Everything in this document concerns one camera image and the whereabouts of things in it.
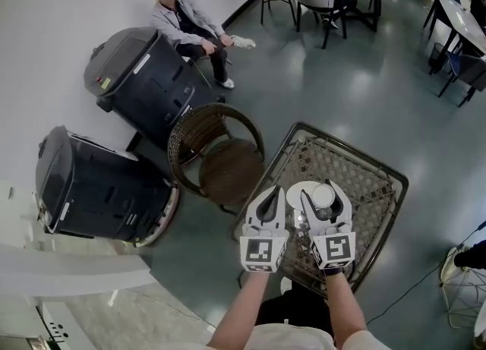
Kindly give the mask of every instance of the brown wicker chair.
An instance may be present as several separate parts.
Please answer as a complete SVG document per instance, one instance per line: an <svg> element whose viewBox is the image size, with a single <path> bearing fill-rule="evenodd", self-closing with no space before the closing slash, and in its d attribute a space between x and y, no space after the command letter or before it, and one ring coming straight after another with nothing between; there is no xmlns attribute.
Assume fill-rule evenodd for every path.
<svg viewBox="0 0 486 350"><path fill-rule="evenodd" d="M234 138L225 118L241 122L255 143ZM244 114L226 104L206 104L187 112L173 128L167 147L170 168L178 183L225 211L224 206L243 203L264 173L265 150L260 131ZM183 171L180 155L187 148L202 159L200 186Z"/></svg>

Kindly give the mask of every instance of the power cable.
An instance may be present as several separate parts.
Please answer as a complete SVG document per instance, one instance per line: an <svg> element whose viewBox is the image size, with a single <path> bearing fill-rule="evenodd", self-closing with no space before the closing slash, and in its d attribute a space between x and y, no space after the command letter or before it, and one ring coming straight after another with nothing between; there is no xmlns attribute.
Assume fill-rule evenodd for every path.
<svg viewBox="0 0 486 350"><path fill-rule="evenodd" d="M478 228L477 228L475 231L473 231L471 234L469 234L469 235L468 235L468 237L467 237L467 238L466 238L464 241L462 241L462 242L461 242L461 243L460 243L460 244L457 246L457 248L460 248L460 247L462 246L462 244L464 244L464 242L466 242L468 239L470 239L470 238L471 238L471 236L472 236L472 235L473 235L475 232L479 232L479 231L481 231L481 230L482 230L484 227L486 227L486 221L484 221L482 224L480 224L480 225L479 225L479 227L478 227ZM412 285L412 286L411 286L409 289L407 289L407 291L406 291L406 292L405 292L403 295L401 295L401 296L400 296L399 298L397 298L397 299L396 299L396 300L395 300L395 301L394 301L392 304L390 304L390 305L387 307L387 309L385 309L385 311L383 311L381 314L377 315L376 317L374 317L374 318L370 319L370 320L369 320L369 321L368 321L366 324L368 325L368 324L370 324L371 322L373 322L374 320L376 320L376 319L378 319L378 318L382 317L384 314L386 314L386 313L387 313L387 312L388 312L388 311L389 311L389 310L390 310L392 307L394 307L396 304L398 304L398 303L399 303L399 301L401 301L401 300L402 300L402 299L403 299L405 296L407 296L407 295L408 295L408 294L409 294L409 293L410 293L410 292L411 292L411 291L412 291L414 288L416 288L416 287L418 287L420 284L422 284L422 283L423 283L423 281L425 281L425 279L429 277L429 275L431 275L433 272L435 272L437 269L439 269L439 268L440 268L440 266L442 266L442 265L443 265L443 264L446 262L447 258L449 258L449 257L450 257L451 255L453 255L454 253L455 253L455 251L453 251L451 254L449 254L449 255L448 255L448 256L447 256L447 257L446 257L444 260L442 260L441 262L439 262L439 264L438 264L438 265L437 265L435 268L433 268L433 269L432 269L430 272L428 272L428 273L427 273L425 276L423 276L423 277L420 279L420 281L418 281L417 283L415 283L414 285Z"/></svg>

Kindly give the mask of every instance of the white shirt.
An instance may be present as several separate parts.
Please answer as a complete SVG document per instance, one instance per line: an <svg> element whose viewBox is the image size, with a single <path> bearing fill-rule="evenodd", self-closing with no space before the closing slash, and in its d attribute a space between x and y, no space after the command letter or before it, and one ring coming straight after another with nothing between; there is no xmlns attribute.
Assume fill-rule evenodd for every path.
<svg viewBox="0 0 486 350"><path fill-rule="evenodd" d="M288 324L264 324L253 329L245 350L336 350L328 333L311 327ZM204 345L179 343L164 345L164 350L213 350ZM390 350L369 331L351 335L342 350Z"/></svg>

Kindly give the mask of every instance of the gray jacket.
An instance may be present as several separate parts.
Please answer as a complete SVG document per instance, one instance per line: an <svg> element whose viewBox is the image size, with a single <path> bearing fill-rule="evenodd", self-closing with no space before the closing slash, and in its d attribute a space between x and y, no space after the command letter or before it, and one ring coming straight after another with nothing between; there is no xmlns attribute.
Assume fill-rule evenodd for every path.
<svg viewBox="0 0 486 350"><path fill-rule="evenodd" d="M216 37L225 33L220 25L211 21L210 17L196 3L196 0L178 0L178 2L188 18L199 27L211 32ZM158 1L153 6L150 26L159 29L173 47L176 47L179 43L200 45L203 40L196 34L187 34L181 31L174 11L168 10Z"/></svg>

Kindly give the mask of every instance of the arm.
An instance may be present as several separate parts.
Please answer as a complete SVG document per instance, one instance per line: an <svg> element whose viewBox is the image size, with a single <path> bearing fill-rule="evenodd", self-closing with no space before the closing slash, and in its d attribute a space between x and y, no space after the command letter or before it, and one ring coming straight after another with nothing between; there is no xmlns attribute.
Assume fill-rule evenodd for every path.
<svg viewBox="0 0 486 350"><path fill-rule="evenodd" d="M216 33L216 35L219 37L219 36L222 36L225 31L222 29L221 25L218 25L218 24L215 24L210 16L208 14L206 14L206 12L204 12L204 10L202 9L201 6L199 6L199 4L197 3L196 0L188 0L189 3L191 3L191 7L192 7L192 10L193 12L201 19L204 21L204 23L209 26L211 29L214 30L214 33Z"/></svg>
<svg viewBox="0 0 486 350"><path fill-rule="evenodd" d="M216 350L243 350L257 321L269 273L251 273L236 296L213 338L207 344Z"/></svg>
<svg viewBox="0 0 486 350"><path fill-rule="evenodd" d="M201 45L204 38L196 34L188 34L179 30L173 24L171 24L164 17L158 17L155 14L152 15L150 25L159 29L170 44L177 43L190 43L193 45Z"/></svg>
<svg viewBox="0 0 486 350"><path fill-rule="evenodd" d="M352 334L366 330L366 321L342 273L326 277L327 300L337 348Z"/></svg>

